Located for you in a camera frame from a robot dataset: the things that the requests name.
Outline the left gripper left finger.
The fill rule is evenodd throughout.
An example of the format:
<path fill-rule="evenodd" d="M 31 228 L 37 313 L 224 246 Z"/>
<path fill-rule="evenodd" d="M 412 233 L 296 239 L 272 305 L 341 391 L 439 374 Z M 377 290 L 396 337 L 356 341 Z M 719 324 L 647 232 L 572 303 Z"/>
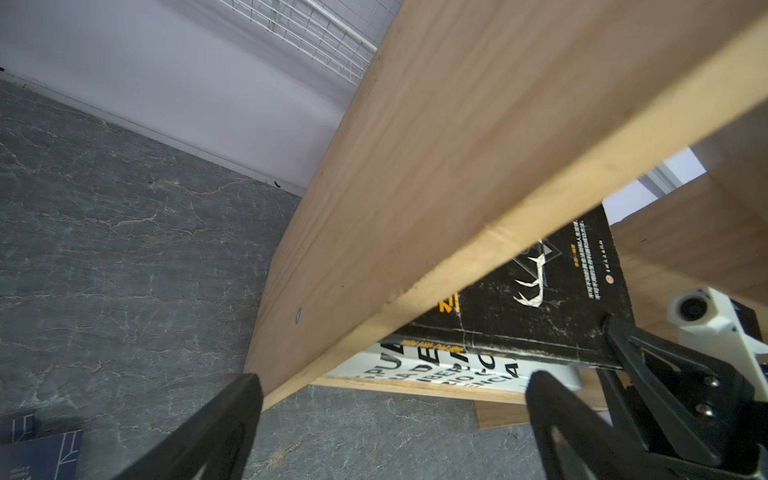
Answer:
<path fill-rule="evenodd" d="M 241 479 L 263 407 L 255 374 L 242 374 L 119 479 Z"/>

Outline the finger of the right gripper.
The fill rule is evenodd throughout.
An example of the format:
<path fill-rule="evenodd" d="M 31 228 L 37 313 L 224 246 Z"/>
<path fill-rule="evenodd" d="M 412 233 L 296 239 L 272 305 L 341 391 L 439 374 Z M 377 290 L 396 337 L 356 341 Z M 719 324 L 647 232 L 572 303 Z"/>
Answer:
<path fill-rule="evenodd" d="M 613 425 L 658 467 L 755 467 L 755 388 L 734 366 L 615 317 L 603 332 L 630 380 L 599 372 Z"/>

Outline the black book antler cover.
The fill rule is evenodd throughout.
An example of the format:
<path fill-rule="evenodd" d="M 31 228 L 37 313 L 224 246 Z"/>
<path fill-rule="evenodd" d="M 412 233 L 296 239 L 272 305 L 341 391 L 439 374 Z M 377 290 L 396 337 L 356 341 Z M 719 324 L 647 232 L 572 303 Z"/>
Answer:
<path fill-rule="evenodd" d="M 383 340 L 616 369 L 609 319 L 635 322 L 608 218 L 597 206 Z"/>

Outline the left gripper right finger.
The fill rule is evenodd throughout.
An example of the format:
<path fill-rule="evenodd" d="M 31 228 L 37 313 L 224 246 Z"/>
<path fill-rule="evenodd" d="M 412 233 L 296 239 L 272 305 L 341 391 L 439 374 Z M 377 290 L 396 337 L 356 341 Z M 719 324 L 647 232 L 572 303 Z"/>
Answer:
<path fill-rule="evenodd" d="M 649 453 L 622 436 L 547 372 L 526 391 L 531 426 L 549 479 L 765 479 L 767 450 L 748 472 L 729 472 Z"/>

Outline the white book black lettering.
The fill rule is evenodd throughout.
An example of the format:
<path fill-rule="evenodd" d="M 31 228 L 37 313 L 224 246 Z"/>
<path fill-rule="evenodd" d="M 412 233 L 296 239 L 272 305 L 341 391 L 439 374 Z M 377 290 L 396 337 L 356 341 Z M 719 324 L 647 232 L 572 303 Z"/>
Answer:
<path fill-rule="evenodd" d="M 507 356 L 376 343 L 328 375 L 337 378 L 397 380 L 466 386 L 515 393 L 526 391 L 537 371 L 551 374 L 571 391 L 584 387 L 575 367 Z"/>

